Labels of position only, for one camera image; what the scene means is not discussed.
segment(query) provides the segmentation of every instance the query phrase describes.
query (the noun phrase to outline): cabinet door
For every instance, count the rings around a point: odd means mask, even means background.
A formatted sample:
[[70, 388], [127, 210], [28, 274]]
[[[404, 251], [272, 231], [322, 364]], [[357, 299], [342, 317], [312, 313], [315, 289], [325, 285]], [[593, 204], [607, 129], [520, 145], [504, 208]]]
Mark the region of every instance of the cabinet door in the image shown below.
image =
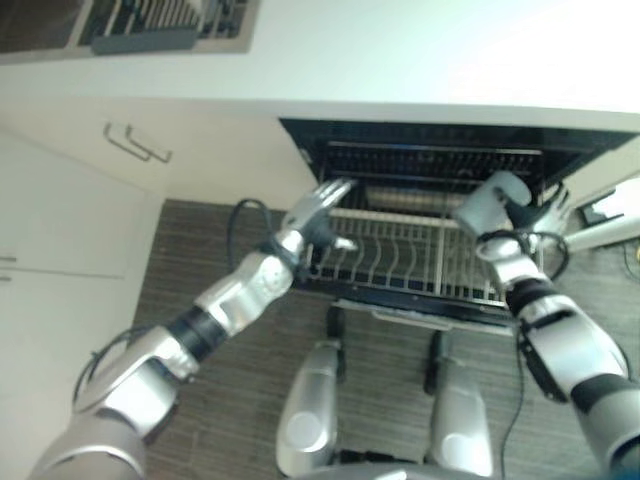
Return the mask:
[[18, 479], [66, 427], [90, 352], [127, 328], [131, 312], [121, 279], [8, 270], [0, 278], [0, 478]]
[[0, 132], [0, 268], [122, 276], [145, 192]]

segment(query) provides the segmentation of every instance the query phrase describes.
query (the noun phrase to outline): metal wire rack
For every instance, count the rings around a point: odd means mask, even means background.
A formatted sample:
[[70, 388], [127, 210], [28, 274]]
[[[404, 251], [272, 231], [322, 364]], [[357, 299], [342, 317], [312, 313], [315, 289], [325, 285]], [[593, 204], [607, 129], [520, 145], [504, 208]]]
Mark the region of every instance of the metal wire rack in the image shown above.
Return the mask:
[[331, 223], [358, 250], [313, 252], [313, 280], [502, 305], [472, 240], [450, 220], [337, 210]]

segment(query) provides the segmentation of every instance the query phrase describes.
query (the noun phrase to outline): floor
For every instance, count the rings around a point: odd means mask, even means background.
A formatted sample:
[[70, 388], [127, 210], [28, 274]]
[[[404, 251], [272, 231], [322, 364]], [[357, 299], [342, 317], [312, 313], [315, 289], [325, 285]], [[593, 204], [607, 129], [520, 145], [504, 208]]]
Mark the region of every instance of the floor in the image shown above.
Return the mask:
[[[136, 323], [171, 319], [226, 272], [229, 207], [168, 201], [157, 230]], [[256, 214], [238, 224], [238, 255], [261, 238]], [[576, 255], [557, 282], [597, 319], [640, 366], [639, 285], [624, 271], [619, 247]], [[323, 336], [330, 298], [292, 291], [225, 344], [185, 387], [179, 414], [151, 447], [154, 480], [278, 479], [274, 438], [296, 368]], [[431, 398], [422, 392], [430, 331], [347, 315], [347, 381], [341, 385], [339, 442], [418, 460], [428, 444]], [[513, 340], [455, 335], [455, 354], [478, 379], [498, 465], [501, 439], [517, 404]], [[522, 415], [506, 453], [518, 479], [593, 476], [598, 466], [571, 409], [542, 397], [530, 375]], [[496, 467], [495, 477], [500, 474]]]

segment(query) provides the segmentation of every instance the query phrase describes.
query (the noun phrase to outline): dishwasher basket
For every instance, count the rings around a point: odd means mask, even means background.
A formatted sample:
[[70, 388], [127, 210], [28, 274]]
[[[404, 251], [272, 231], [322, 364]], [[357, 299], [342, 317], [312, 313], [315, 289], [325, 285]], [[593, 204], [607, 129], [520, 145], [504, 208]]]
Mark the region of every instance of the dishwasher basket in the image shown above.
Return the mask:
[[281, 120], [318, 181], [358, 180], [332, 214], [357, 251], [310, 249], [299, 288], [329, 293], [343, 308], [435, 328], [510, 334], [504, 298], [487, 280], [474, 242], [451, 220], [496, 170], [539, 198], [624, 132]]

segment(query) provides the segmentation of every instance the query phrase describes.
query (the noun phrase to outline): robotic hand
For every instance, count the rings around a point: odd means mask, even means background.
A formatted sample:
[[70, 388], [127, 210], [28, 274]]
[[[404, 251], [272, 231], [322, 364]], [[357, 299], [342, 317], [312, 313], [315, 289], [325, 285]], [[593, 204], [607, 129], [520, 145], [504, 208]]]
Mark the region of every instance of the robotic hand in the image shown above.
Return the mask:
[[255, 321], [294, 280], [304, 247], [353, 249], [329, 228], [329, 212], [353, 187], [338, 179], [305, 195], [273, 241], [249, 254], [166, 328], [156, 327], [100, 372], [73, 405], [68, 429], [35, 466], [31, 479], [139, 480], [145, 439], [170, 416], [181, 384], [226, 339]]
[[519, 320], [527, 366], [543, 393], [570, 403], [605, 471], [640, 465], [640, 384], [629, 378], [626, 359], [611, 337], [573, 300], [558, 292], [523, 251], [514, 227], [534, 234], [561, 228], [566, 190], [560, 186], [542, 207], [528, 207], [526, 185], [508, 172], [495, 173], [453, 216], [476, 238], [493, 284], [506, 294]]

